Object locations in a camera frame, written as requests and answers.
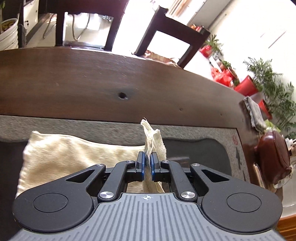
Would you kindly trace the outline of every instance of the ribbed white pot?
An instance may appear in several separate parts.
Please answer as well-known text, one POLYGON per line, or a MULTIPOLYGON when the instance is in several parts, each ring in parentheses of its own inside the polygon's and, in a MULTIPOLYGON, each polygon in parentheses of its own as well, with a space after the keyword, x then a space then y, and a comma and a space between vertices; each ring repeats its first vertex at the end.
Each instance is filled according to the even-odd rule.
POLYGON ((14 24, 0 34, 0 51, 1 50, 8 50, 8 49, 16 49, 18 48, 18 39, 17 39, 17 18, 7 19, 2 22, 2 25, 6 22, 13 21, 14 24))

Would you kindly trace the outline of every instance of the brown leather bag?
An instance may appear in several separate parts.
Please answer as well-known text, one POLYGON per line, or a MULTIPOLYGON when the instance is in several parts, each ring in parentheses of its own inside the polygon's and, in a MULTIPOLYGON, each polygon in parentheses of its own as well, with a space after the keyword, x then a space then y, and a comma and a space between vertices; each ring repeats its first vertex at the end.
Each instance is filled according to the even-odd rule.
POLYGON ((255 151, 260 157, 262 175, 268 183, 277 184, 291 173, 288 148, 277 131, 269 131, 262 136, 255 151))

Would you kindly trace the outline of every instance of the beige cloth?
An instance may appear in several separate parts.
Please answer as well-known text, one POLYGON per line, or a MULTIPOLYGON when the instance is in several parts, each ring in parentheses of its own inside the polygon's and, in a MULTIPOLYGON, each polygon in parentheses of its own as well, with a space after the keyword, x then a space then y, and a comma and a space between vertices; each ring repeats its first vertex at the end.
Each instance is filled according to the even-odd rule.
MULTIPOLYGON (((166 149, 160 131, 153 130, 146 120, 141 121, 146 135, 145 146, 119 146, 89 142, 78 137, 61 134, 41 134, 33 131, 23 152, 24 164, 20 172, 17 196, 27 189, 78 172, 97 163, 114 167, 116 163, 137 160, 139 151, 150 158, 156 151, 160 160, 166 159, 166 149)), ((151 180, 146 166, 145 180, 132 182, 128 192, 164 192, 160 183, 151 180)))

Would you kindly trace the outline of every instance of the wooden table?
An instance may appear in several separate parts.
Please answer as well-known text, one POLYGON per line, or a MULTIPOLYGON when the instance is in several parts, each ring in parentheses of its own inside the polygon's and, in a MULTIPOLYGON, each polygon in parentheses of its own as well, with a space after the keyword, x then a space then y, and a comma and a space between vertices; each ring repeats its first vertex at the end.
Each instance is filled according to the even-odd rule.
POLYGON ((236 128, 258 184, 258 137, 232 89, 151 60, 68 47, 2 51, 0 61, 0 115, 236 128))

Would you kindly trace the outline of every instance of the chair backrest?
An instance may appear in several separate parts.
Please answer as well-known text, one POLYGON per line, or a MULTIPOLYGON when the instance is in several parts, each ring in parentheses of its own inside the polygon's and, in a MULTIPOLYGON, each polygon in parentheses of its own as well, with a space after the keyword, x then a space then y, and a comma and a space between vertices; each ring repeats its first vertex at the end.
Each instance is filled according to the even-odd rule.
POLYGON ((143 55, 156 31, 160 31, 190 44, 185 54, 178 61, 178 66, 184 68, 206 41, 210 32, 204 28, 201 32, 197 32, 172 18, 168 18, 165 15, 167 11, 166 8, 158 7, 134 54, 143 55))
POLYGON ((113 43, 124 15, 128 0, 59 0, 56 4, 57 25, 56 25, 56 46, 62 46, 64 35, 64 16, 68 14, 97 13, 113 17, 104 50, 111 51, 113 43))

